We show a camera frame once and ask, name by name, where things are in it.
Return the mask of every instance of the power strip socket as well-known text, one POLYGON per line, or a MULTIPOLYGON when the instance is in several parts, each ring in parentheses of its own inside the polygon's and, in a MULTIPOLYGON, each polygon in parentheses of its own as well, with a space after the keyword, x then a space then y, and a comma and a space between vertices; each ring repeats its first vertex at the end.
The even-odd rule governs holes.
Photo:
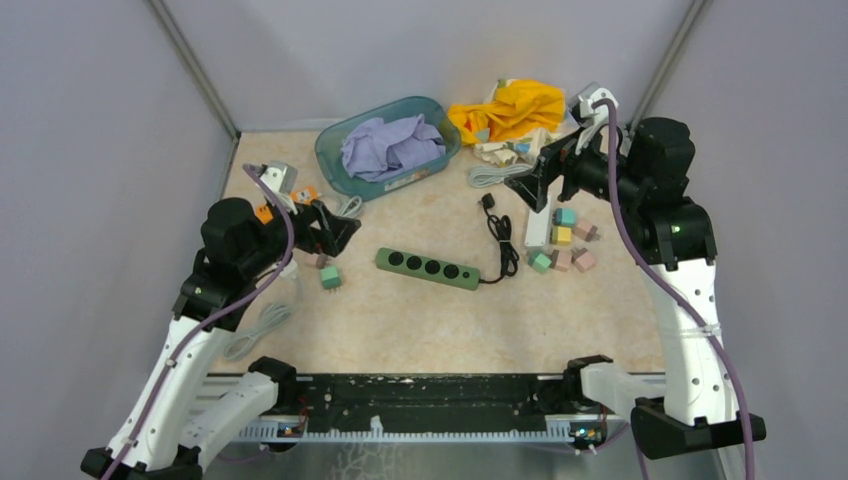
POLYGON ((409 277, 429 280, 465 290, 477 290, 480 285, 480 270, 465 265, 456 265, 434 258, 381 248, 375 259, 377 268, 409 277))
POLYGON ((553 205, 553 194, 548 194, 548 203, 541 212, 536 213, 529 210, 527 217, 527 232, 524 235, 524 247, 527 250, 539 250, 548 246, 551 238, 551 205, 553 205))

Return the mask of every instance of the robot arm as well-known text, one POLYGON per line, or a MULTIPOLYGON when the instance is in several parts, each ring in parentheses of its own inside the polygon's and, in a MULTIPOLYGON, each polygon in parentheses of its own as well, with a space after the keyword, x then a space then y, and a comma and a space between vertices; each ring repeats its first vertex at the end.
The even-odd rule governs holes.
POLYGON ((283 272, 292 248, 337 256, 359 229, 358 220, 336 217, 317 200, 284 207, 278 194, 296 174, 287 168, 245 168, 269 200, 256 213, 241 198, 223 199, 209 209, 201 227, 204 248, 180 288, 156 366, 108 446, 86 453, 83 472, 120 480, 199 479, 250 420, 294 405, 296 370, 263 357, 236 389, 187 423, 190 402, 212 362, 252 300, 283 272), (274 276, 257 289, 258 277, 274 265, 274 276))
MULTIPOLYGON (((695 154, 689 129, 666 118, 641 122, 628 156, 616 155, 616 178, 610 182, 609 159, 601 153, 597 135, 610 121, 602 99, 617 105, 608 90, 595 84, 581 92, 571 106, 581 127, 543 148, 531 171, 504 183, 536 212, 544 208, 548 187, 560 175, 560 201, 579 190, 610 201, 609 188, 615 185, 626 234, 636 253, 648 264, 649 273, 682 296, 705 325, 699 328, 683 305, 644 275, 658 316, 666 391, 601 356, 569 362, 568 390, 574 400, 596 401, 622 415, 630 411, 634 436, 648 458, 742 443, 737 395, 711 344, 721 346, 712 225, 706 211, 683 196, 695 154)), ((750 424, 754 440, 765 438, 760 417, 750 415, 750 424)))

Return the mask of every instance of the white zip tie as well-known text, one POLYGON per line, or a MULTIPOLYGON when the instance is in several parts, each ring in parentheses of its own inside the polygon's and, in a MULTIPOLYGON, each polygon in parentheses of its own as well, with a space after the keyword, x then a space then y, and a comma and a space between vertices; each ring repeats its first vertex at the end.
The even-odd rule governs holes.
POLYGON ((663 328, 660 329, 660 335, 671 338, 707 338, 721 335, 721 325, 718 323, 711 323, 706 325, 704 328, 693 327, 693 328, 681 328, 681 329, 672 329, 672 328, 663 328))

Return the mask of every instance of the table surface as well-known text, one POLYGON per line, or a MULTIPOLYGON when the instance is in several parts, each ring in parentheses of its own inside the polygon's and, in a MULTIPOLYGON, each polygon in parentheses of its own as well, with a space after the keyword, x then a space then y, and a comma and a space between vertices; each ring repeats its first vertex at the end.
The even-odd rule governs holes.
MULTIPOLYGON (((317 135, 245 133, 224 196, 261 204, 261 192, 241 167, 272 160, 298 169, 298 188, 335 194, 318 168, 317 135)), ((596 267, 539 274, 523 251, 528 208, 504 185, 468 186, 469 169, 480 164, 463 148, 441 173, 366 203, 362 228, 333 260, 344 282, 335 291, 325 291, 318 271, 295 251, 304 285, 297 312, 243 360, 218 358, 212 371, 243 372, 267 355, 312 373, 561 372, 569 359, 597 353, 629 371, 663 370, 653 306, 609 204, 584 192, 567 202, 598 225, 601 240, 586 245, 596 267), (515 277, 470 292, 375 267, 377 250, 391 247, 475 266, 483 278, 496 278, 498 246, 478 205, 487 192, 495 197, 493 213, 513 222, 513 245, 522 257, 515 277)), ((558 181, 551 191, 559 188, 558 181)), ((573 245, 582 242, 575 237, 573 245)), ((294 291, 291 281, 276 281, 253 302, 240 329, 255 324, 263 305, 291 299, 294 291)))

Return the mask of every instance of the green power strip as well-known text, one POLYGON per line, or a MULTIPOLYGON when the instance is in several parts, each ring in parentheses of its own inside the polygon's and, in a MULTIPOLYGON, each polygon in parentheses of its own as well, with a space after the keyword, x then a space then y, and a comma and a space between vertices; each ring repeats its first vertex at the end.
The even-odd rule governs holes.
POLYGON ((391 248, 378 250, 376 262, 380 270, 430 280, 451 287, 474 291, 480 285, 480 270, 474 267, 455 265, 391 248))

